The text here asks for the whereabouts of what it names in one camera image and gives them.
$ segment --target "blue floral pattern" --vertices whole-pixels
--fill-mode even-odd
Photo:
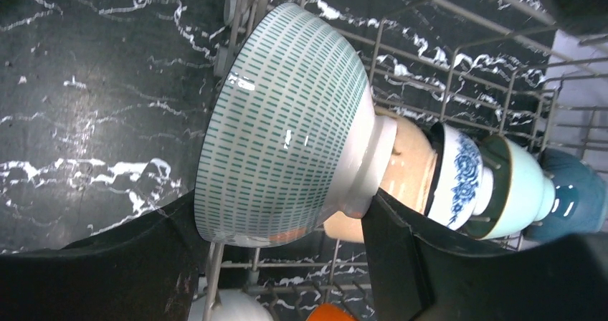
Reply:
[[[454,159],[458,174],[456,175],[457,185],[452,188],[454,197],[452,198],[452,217],[448,226],[456,222],[458,215],[475,198],[475,191],[479,186],[479,165],[481,164],[481,154],[475,143],[464,133],[458,136],[460,145],[459,153]]]

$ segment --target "white bowl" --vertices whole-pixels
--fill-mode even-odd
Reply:
[[[449,125],[437,123],[431,128],[433,135],[443,143],[437,188],[427,216],[452,230],[460,228],[473,215],[481,214],[483,203],[478,203],[482,185],[483,162],[475,142],[466,134]]]
[[[253,297],[240,291],[218,291],[220,305],[213,308],[210,321],[272,321],[272,315]],[[206,296],[192,302],[188,321],[203,320]]]

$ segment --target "bowl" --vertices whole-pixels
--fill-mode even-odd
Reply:
[[[435,174],[439,175],[427,216],[456,230],[476,208],[485,207],[478,203],[483,174],[481,154],[471,138],[447,124],[436,123],[431,132],[442,143],[442,162],[435,166]]]
[[[234,14],[236,12],[237,0],[224,0],[224,25],[232,26],[232,21],[234,20]],[[250,10],[248,9],[241,15],[241,26],[245,26],[247,24],[247,20],[249,20],[249,13]]]
[[[253,297],[240,291],[219,290],[221,304],[214,306],[210,321],[273,321],[272,315]],[[188,321],[203,320],[206,296],[192,302]]]
[[[396,122],[376,116],[366,70],[334,28],[295,4],[242,45],[213,109],[196,174],[194,220],[207,241],[295,241],[378,191]]]
[[[524,237],[547,242],[567,234],[599,231],[608,208],[606,182],[576,156],[560,150],[546,149],[540,162],[553,175],[555,197],[542,224],[530,225]]]
[[[424,212],[427,203],[436,154],[427,136],[411,120],[376,106],[377,115],[397,121],[397,133],[391,159],[382,177],[380,188],[405,206]],[[328,237],[341,241],[363,243],[361,221],[337,212],[323,228]]]
[[[488,165],[494,190],[486,210],[465,224],[465,233],[475,239],[497,239],[546,217],[552,204],[546,198],[546,188],[553,183],[536,159],[502,135],[487,137],[479,149],[484,158],[496,164]]]
[[[342,309],[330,303],[316,307],[306,321],[356,321]]]

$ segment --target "black holder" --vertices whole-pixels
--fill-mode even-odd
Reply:
[[[511,252],[449,230],[382,190],[362,224],[379,321],[608,317],[608,234]]]
[[[187,320],[209,252],[193,198],[63,249],[0,255],[0,320]],[[379,321],[608,315],[606,234],[513,253],[440,226],[382,190],[363,229]]]

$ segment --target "wire rack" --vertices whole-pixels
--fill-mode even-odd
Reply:
[[[480,0],[485,2],[496,2],[498,0]],[[513,9],[516,9],[522,14],[529,16],[530,20],[535,22],[534,27],[527,26],[525,29],[511,29],[503,26],[493,20],[487,19],[480,14],[476,14],[469,9],[466,9],[458,4],[449,0],[415,0],[410,1],[402,9],[386,14],[382,20],[379,21],[378,30],[376,33],[375,40],[362,37],[358,34],[345,31],[343,29],[337,29],[345,38],[351,42],[358,42],[359,44],[369,45],[373,47],[373,55],[369,59],[366,65],[366,69],[369,74],[369,81],[374,81],[375,75],[383,75],[390,77],[393,80],[406,82],[411,85],[418,86],[422,92],[440,93],[442,96],[442,104],[439,112],[425,109],[421,105],[410,105],[408,103],[399,101],[395,102],[385,97],[380,96],[380,93],[374,93],[374,101],[387,107],[400,107],[403,109],[411,110],[419,114],[428,116],[428,119],[440,120],[451,122],[454,125],[465,126],[471,128],[477,128],[484,130],[486,133],[498,133],[506,135],[510,138],[519,138],[527,144],[527,149],[531,152],[539,152],[547,147],[557,148],[570,148],[577,150],[577,154],[581,159],[585,159],[586,155],[590,152],[595,153],[608,153],[608,140],[601,140],[594,137],[595,131],[608,130],[608,126],[602,125],[602,117],[608,115],[608,107],[600,105],[596,107],[575,107],[571,105],[562,105],[559,103],[558,98],[564,87],[564,85],[571,81],[581,80],[595,80],[595,79],[606,79],[608,74],[596,70],[594,64],[602,62],[608,62],[608,57],[591,58],[591,59],[574,59],[568,54],[563,52],[557,52],[556,50],[547,47],[545,44],[533,40],[531,37],[535,34],[551,33],[559,29],[558,24],[551,17],[550,14],[540,9],[534,8],[529,4],[520,0],[503,0],[505,3],[509,3]],[[304,7],[307,0],[299,0],[300,5]],[[454,15],[461,16],[462,18],[471,21],[473,24],[477,24],[483,27],[494,35],[486,37],[484,39],[475,40],[473,42],[462,43],[459,45],[452,54],[450,64],[438,64],[437,62],[430,61],[428,59],[421,59],[418,55],[411,52],[406,52],[402,49],[391,47],[383,43],[383,35],[385,29],[390,26],[390,18],[396,17],[399,14],[408,11],[415,11],[416,7],[434,4],[441,8],[443,11],[451,12]],[[215,75],[218,77],[224,77],[227,69],[230,67],[232,60],[234,59],[235,53],[238,51],[240,40],[243,37],[248,36],[252,29],[259,23],[261,18],[269,10],[273,9],[273,5],[270,4],[269,0],[236,0],[236,2],[230,6],[227,3],[227,9],[224,12],[232,12],[232,29],[230,33],[230,39],[226,47],[218,48],[218,55],[215,64]],[[602,46],[603,43],[608,42],[608,37],[579,37],[580,47],[593,47],[597,52],[602,53],[604,56],[608,54],[608,47]],[[484,77],[477,76],[474,72],[464,71],[459,69],[456,57],[459,53],[469,50],[473,47],[487,44],[498,44],[502,42],[517,42],[524,47],[531,47],[538,52],[551,56],[551,61],[548,64],[538,64],[534,66],[521,65],[511,72],[510,79],[507,79],[509,83],[500,84],[485,79]],[[438,87],[436,85],[425,82],[424,80],[417,79],[412,76],[404,76],[396,74],[395,71],[389,71],[383,69],[377,64],[380,51],[391,52],[394,55],[398,55],[405,59],[408,59],[424,66],[431,67],[438,72],[447,74],[447,80],[445,87]],[[559,67],[573,67],[577,71],[576,74],[562,74],[557,77],[551,77],[544,81],[544,88],[541,90],[518,90],[516,88],[515,81],[518,77],[525,74],[529,70],[547,70],[551,68]],[[475,84],[486,86],[493,90],[500,91],[503,93],[503,102],[499,105],[495,103],[478,100],[473,97],[467,97],[458,94],[455,89],[455,81],[458,79],[464,79],[471,81]],[[510,108],[511,99],[516,95],[523,95],[538,100],[536,110],[513,110]],[[486,107],[500,115],[500,119],[497,125],[486,125],[469,121],[466,119],[459,118],[454,115],[450,115],[447,112],[447,104],[451,98],[459,97],[467,102],[471,102],[479,107]],[[505,126],[507,119],[513,113],[524,114],[531,119],[532,126],[529,131],[521,132],[517,130],[509,130]],[[555,114],[558,112],[581,112],[586,115],[588,122],[583,123],[560,123],[555,121]],[[575,128],[584,133],[582,139],[579,142],[568,142],[568,141],[556,141],[551,140],[551,131],[561,128]],[[596,168],[601,174],[608,174],[608,170]],[[498,242],[505,248],[517,251],[521,248],[522,237],[520,234],[514,234],[504,239],[499,239]],[[336,267],[343,264],[338,261],[338,251],[340,248],[340,241],[336,242],[334,249],[333,259],[329,262],[316,262],[316,263],[264,263],[260,261],[260,249],[256,249],[253,259],[248,263],[222,263],[222,253],[224,246],[222,244],[212,244],[212,249],[209,252],[209,263],[206,270],[206,277],[209,283],[206,293],[209,296],[215,296],[217,292],[217,279],[221,268],[244,268],[250,271],[250,284],[244,288],[249,294],[252,295],[269,295],[268,309],[271,311],[273,317],[279,320],[279,316],[276,311],[278,302],[281,300],[280,296],[284,294],[291,294],[295,298],[294,311],[300,320],[305,320],[308,310],[303,310],[301,307],[301,295],[303,292],[317,292],[323,296],[322,301],[329,301],[329,297],[334,294],[338,296],[338,303],[343,308],[351,313],[357,320],[363,320],[363,316],[357,313],[356,308],[352,303],[348,302],[349,296],[357,295],[358,301],[363,301],[366,308],[373,310],[373,300],[371,298],[371,286],[370,284],[359,284],[358,282],[352,282],[351,284],[338,284],[335,281],[334,273]],[[257,286],[257,278],[260,268],[271,268],[271,267],[322,267],[329,265],[330,271],[327,276],[326,282],[321,283],[310,283],[302,284],[291,287],[260,287]],[[349,266],[365,267],[366,262],[351,262]],[[206,304],[206,310],[203,316],[203,321],[210,321],[212,314],[214,299],[209,298]]]

